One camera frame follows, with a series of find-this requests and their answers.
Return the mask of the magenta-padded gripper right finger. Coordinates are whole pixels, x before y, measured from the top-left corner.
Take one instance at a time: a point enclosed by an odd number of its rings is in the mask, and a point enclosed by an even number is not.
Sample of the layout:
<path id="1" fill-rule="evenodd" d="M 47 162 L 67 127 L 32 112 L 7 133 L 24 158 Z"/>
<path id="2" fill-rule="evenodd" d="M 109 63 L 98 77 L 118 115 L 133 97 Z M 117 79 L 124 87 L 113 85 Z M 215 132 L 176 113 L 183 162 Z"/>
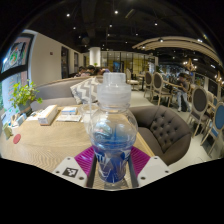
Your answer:
<path id="1" fill-rule="evenodd" d="M 160 157 L 149 156 L 136 147 L 131 150 L 128 164 L 133 188 L 143 187 L 171 174 Z"/>

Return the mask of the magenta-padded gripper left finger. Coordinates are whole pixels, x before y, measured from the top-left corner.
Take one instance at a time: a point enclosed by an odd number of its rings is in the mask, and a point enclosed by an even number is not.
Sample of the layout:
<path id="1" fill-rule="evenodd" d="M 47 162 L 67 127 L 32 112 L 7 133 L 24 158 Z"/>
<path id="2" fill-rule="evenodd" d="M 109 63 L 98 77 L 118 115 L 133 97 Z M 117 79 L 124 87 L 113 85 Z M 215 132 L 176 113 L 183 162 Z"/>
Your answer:
<path id="1" fill-rule="evenodd" d="M 95 178 L 96 157 L 89 147 L 75 157 L 66 157 L 53 174 L 84 188 L 92 188 Z"/>

